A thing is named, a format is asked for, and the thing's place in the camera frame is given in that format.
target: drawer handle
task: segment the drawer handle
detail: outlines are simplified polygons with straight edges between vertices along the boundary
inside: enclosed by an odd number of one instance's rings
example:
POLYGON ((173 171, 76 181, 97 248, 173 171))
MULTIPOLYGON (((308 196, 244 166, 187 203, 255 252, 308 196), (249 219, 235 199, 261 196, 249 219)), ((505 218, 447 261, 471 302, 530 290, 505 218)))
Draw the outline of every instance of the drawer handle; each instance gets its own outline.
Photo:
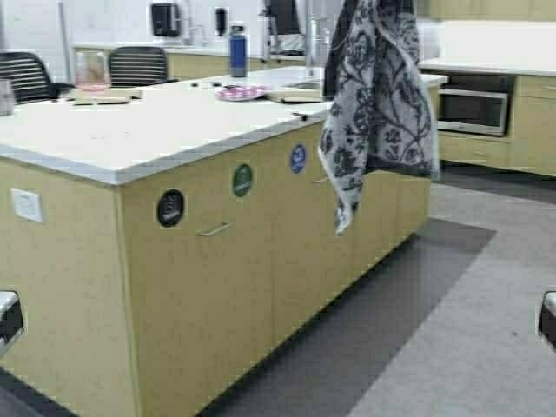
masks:
POLYGON ((328 177, 325 176, 324 178, 322 178, 321 180, 315 180, 313 181, 313 184, 324 184, 326 181, 328 181, 328 177))
POLYGON ((209 232, 202 232, 199 233, 198 236, 199 237, 212 237, 212 236, 216 236, 219 235, 220 233, 222 233, 224 230, 226 230, 227 228, 230 228, 232 226, 232 223, 222 223, 220 226, 218 226, 217 228, 215 228, 214 230, 211 230, 209 232))

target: gray floral towel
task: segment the gray floral towel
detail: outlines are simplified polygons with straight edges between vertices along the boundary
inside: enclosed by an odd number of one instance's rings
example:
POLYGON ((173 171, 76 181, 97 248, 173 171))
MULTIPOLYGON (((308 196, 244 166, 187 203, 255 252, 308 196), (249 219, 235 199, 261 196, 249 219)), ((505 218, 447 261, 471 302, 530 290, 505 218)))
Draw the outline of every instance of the gray floral towel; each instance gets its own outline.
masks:
POLYGON ((319 147, 340 197, 338 235, 353 220, 369 170, 425 177, 440 171, 433 107, 417 68, 412 0, 360 0, 347 33, 319 147))

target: sink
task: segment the sink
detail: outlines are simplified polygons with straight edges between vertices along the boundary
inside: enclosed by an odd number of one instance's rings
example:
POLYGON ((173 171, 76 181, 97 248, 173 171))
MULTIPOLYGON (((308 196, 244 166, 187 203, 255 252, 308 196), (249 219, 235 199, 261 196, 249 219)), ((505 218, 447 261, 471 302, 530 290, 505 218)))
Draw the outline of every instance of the sink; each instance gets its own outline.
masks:
POLYGON ((324 83, 322 81, 306 81, 303 83, 289 84, 286 87, 292 89, 318 89, 322 90, 324 83))

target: plate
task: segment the plate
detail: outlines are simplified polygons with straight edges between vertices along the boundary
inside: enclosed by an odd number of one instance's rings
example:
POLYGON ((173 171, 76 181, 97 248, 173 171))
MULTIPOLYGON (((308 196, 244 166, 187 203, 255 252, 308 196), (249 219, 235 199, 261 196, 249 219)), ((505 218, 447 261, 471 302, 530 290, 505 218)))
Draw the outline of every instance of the plate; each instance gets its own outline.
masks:
POLYGON ((270 92, 266 85, 236 86, 230 89, 218 89, 216 96, 227 102, 246 102, 265 96, 270 92))

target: dark floor mat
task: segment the dark floor mat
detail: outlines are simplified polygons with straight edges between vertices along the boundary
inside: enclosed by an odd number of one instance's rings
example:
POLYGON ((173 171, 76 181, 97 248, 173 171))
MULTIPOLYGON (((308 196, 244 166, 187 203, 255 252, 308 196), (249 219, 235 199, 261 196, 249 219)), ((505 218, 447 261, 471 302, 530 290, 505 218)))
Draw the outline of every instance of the dark floor mat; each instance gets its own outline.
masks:
POLYGON ((474 165, 445 164, 441 184, 556 204, 556 178, 474 165))
POLYGON ((494 235, 430 221, 203 417, 347 415, 494 235))

